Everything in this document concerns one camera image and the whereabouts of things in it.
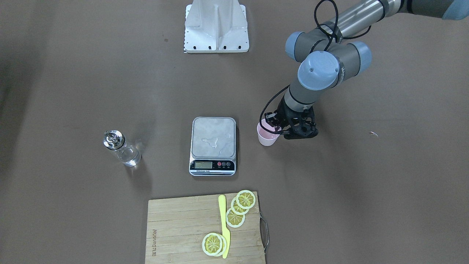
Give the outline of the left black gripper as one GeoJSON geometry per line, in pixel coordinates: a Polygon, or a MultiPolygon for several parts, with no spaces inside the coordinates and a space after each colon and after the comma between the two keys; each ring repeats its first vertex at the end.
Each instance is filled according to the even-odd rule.
{"type": "Polygon", "coordinates": [[[275,130],[281,130],[286,140],[309,139],[318,135],[315,114],[312,107],[308,110],[294,111],[281,99],[277,112],[265,113],[265,122],[275,130]]]}

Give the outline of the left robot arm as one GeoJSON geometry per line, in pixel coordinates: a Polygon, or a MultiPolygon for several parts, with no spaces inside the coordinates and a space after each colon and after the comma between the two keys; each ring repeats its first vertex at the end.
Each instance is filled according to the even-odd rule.
{"type": "Polygon", "coordinates": [[[274,112],[262,110],[257,125],[260,140],[275,141],[313,138],[318,135],[313,104],[327,89],[362,73],[371,64],[372,52],[356,38],[371,26],[397,13],[408,13],[443,20],[468,16],[467,0],[362,0],[345,12],[335,10],[333,19],[320,23],[314,10],[316,27],[310,32],[292,33],[285,45],[287,55],[300,63],[297,77],[280,91],[283,97],[274,112]]]}

